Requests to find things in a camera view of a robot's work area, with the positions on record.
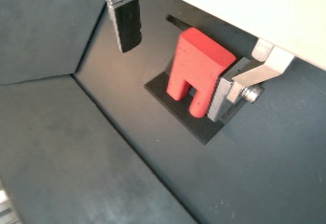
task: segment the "red plastic piece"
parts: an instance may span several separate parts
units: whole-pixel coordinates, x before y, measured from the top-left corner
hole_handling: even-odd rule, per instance
[[[235,56],[198,29],[181,34],[167,93],[181,100],[190,86],[197,89],[190,105],[195,117],[205,116],[218,77],[234,61]]]

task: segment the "dark gray wall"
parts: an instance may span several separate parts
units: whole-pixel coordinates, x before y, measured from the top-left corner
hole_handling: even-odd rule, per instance
[[[166,14],[249,58],[257,38],[179,0],[141,3],[142,45],[119,52],[104,13],[76,75],[130,143],[202,223],[325,223],[326,72],[297,60],[203,146],[143,87],[175,51]]]
[[[104,1],[0,3],[0,84],[74,73]]]

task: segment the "metal arm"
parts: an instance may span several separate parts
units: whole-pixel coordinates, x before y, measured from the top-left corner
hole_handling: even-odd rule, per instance
[[[139,0],[106,0],[119,49],[133,50],[142,42]]]

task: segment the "screw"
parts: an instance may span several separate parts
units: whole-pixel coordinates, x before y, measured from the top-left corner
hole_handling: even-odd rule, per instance
[[[250,103],[254,103],[258,100],[263,92],[263,87],[259,84],[255,84],[250,87],[243,88],[241,92],[241,96],[246,98]]]

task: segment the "white surface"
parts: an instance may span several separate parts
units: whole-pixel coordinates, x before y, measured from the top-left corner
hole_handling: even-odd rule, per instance
[[[2,190],[0,191],[0,204],[3,204],[8,200],[8,197],[6,195],[6,192]]]
[[[183,0],[326,70],[326,0]]]

